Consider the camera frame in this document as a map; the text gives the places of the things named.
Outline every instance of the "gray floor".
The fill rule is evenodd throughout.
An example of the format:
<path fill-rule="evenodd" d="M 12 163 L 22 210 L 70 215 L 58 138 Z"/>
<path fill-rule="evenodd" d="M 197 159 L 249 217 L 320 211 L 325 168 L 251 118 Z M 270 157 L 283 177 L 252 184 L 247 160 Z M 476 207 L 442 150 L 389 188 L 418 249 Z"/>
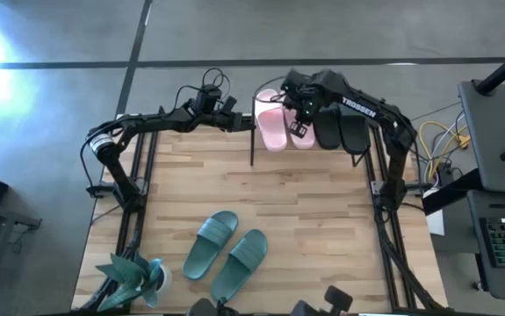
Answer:
<path fill-rule="evenodd" d="M 0 62 L 128 61 L 143 0 L 0 0 Z M 505 0 L 165 0 L 153 4 L 142 61 L 275 58 L 505 56 Z M 415 118 L 458 101 L 457 83 L 498 65 L 343 66 L 350 83 Z M 322 67 L 299 67 L 310 73 Z M 224 68 L 250 110 L 253 90 L 288 68 Z M 126 112 L 168 110 L 203 68 L 138 69 Z M 0 270 L 0 315 L 68 310 L 94 201 L 78 150 L 88 129 L 113 117 L 125 70 L 0 70 L 0 179 L 6 203 L 43 218 Z M 181 100 L 192 97 L 182 94 Z M 459 106 L 417 119 L 450 125 Z M 426 129 L 431 142 L 438 130 Z M 92 177 L 101 166 L 86 154 Z M 454 164 L 474 168 L 471 149 Z M 469 255 L 438 253 L 451 307 L 505 315 L 505 301 L 470 288 Z"/>

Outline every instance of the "pink slipper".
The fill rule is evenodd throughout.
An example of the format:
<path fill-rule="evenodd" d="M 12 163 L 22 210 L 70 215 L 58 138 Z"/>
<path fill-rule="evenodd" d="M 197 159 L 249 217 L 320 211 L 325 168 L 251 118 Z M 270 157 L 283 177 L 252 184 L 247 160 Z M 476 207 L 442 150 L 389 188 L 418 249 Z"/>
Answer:
<path fill-rule="evenodd" d="M 284 110 L 285 123 L 287 127 L 295 121 L 295 110 Z M 314 129 L 313 124 L 307 127 L 307 133 L 303 138 L 299 138 L 293 134 L 291 135 L 291 141 L 297 149 L 309 149 L 314 145 Z"/>
<path fill-rule="evenodd" d="M 278 93 L 274 89 L 262 90 L 256 96 L 257 99 L 270 101 Z M 277 152 L 287 146 L 287 134 L 285 133 L 284 113 L 281 104 L 255 102 L 256 122 L 262 134 L 263 143 L 269 151 Z"/>

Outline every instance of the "potted plant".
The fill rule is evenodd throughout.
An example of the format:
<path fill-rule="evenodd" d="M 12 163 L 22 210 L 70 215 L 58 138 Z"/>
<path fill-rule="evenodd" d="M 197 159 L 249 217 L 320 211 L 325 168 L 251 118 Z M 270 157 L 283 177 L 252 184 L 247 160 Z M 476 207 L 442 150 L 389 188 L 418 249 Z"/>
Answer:
<path fill-rule="evenodd" d="M 150 262 L 135 251 L 132 261 L 110 254 L 112 264 L 96 266 L 111 280 L 119 284 L 118 289 L 97 309 L 105 311 L 116 305 L 131 302 L 143 296 L 149 307 L 155 307 L 159 296 L 164 295 L 172 284 L 170 270 L 162 264 L 162 259 L 153 259 Z"/>

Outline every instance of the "teal slide sandal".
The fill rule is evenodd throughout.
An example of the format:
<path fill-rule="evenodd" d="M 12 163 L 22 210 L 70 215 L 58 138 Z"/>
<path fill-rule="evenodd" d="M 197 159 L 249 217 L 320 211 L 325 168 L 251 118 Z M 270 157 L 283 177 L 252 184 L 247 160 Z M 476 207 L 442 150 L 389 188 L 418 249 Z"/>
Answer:
<path fill-rule="evenodd" d="M 200 279 L 233 236 L 238 217 L 231 211 L 215 213 L 198 230 L 198 238 L 185 259 L 182 271 L 191 280 Z"/>
<path fill-rule="evenodd" d="M 227 262 L 215 277 L 211 296 L 215 301 L 228 301 L 256 271 L 268 252 L 266 236 L 257 229 L 249 230 L 228 254 Z"/>

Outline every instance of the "wooden tabletop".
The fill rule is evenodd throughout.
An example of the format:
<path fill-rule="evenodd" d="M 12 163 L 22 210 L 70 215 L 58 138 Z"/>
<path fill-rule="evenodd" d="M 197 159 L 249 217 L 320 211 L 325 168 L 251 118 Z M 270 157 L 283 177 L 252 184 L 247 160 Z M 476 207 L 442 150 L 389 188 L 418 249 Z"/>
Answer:
<path fill-rule="evenodd" d="M 173 284 L 158 307 L 150 309 L 138 298 L 133 312 L 184 313 L 199 298 L 211 299 L 211 283 L 228 251 L 252 228 L 265 233 L 268 254 L 228 302 L 238 312 L 289 313 L 300 299 L 329 308 L 324 302 L 329 285 L 353 296 L 351 312 L 389 311 L 364 164 L 352 168 L 350 156 L 342 150 L 298 150 L 289 143 L 286 150 L 271 153 L 258 134 L 255 166 L 250 167 L 249 133 L 203 127 L 193 133 L 160 134 L 141 253 L 148 259 L 162 258 L 172 270 Z M 134 144 L 135 139 L 121 155 L 127 171 Z M 373 160 L 377 169 L 375 154 Z M 415 179 L 412 165 L 408 161 L 405 179 Z M 104 179 L 111 181 L 108 172 Z M 111 197 L 98 201 L 94 216 L 116 204 Z M 182 274 L 182 266 L 196 232 L 209 216 L 222 210 L 235 212 L 239 226 L 206 276 L 190 281 Z M 434 299 L 446 305 L 424 214 L 401 207 L 399 218 L 410 268 Z M 120 219 L 117 210 L 92 226 L 73 307 L 86 302 L 103 282 L 104 275 L 94 267 L 109 263 Z"/>

